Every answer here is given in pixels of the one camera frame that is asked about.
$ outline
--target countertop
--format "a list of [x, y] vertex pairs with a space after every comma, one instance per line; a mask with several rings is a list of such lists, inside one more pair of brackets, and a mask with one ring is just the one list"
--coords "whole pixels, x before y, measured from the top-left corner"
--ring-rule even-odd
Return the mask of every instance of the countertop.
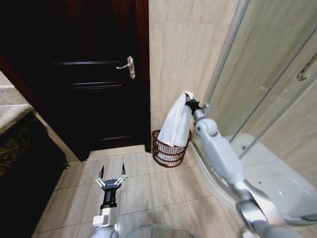
[[31, 110], [32, 107], [27, 104], [0, 106], [0, 134], [8, 130]]

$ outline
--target laundry basket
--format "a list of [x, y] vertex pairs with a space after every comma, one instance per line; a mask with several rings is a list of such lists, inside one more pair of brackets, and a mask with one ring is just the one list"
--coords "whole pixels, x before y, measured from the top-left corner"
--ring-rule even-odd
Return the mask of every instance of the laundry basket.
[[192, 132], [189, 131], [187, 144], [184, 147], [181, 146], [169, 146], [158, 140], [160, 130], [152, 132], [153, 137], [153, 159], [161, 166], [172, 168], [178, 166], [184, 159], [184, 155], [190, 139], [192, 138]]

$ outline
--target dark wooden door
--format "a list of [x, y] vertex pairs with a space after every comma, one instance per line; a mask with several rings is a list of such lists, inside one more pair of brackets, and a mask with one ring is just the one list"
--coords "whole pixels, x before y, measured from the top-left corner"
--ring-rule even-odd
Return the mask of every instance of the dark wooden door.
[[[148, 44], [145, 0], [1, 7], [0, 54], [23, 86], [8, 77], [22, 94], [30, 89], [34, 95], [24, 96], [37, 100], [36, 109], [81, 160], [90, 150], [138, 144], [150, 150]], [[128, 68], [116, 69], [129, 56], [134, 79]]]

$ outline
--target towel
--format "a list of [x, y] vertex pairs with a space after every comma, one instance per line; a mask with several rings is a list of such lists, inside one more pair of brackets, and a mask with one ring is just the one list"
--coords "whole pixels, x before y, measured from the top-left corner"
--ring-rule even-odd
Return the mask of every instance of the towel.
[[191, 125], [191, 109], [186, 103], [186, 94], [193, 98], [193, 93], [183, 92], [169, 111], [158, 140], [169, 146], [186, 146]]

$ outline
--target door frame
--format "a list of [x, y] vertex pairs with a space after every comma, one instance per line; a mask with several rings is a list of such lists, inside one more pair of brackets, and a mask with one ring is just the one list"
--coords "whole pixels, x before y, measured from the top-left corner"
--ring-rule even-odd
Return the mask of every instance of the door frame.
[[[149, 49], [149, 1], [135, 0], [135, 16], [138, 38], [138, 53], [140, 59], [138, 73], [142, 83], [142, 104], [139, 105], [143, 109], [143, 138], [146, 152], [151, 152], [151, 111], [150, 111], [150, 49]], [[0, 54], [0, 70], [11, 81], [15, 88], [24, 96], [31, 106], [43, 117], [53, 130], [59, 135], [58, 130], [52, 123], [53, 118], [49, 116], [48, 110], [41, 103], [36, 94], [28, 87], [23, 79], [16, 73], [9, 62]], [[69, 139], [61, 137], [66, 145], [72, 144]], [[89, 145], [86, 148], [75, 148], [69, 146], [77, 157], [84, 161], [90, 153]]]

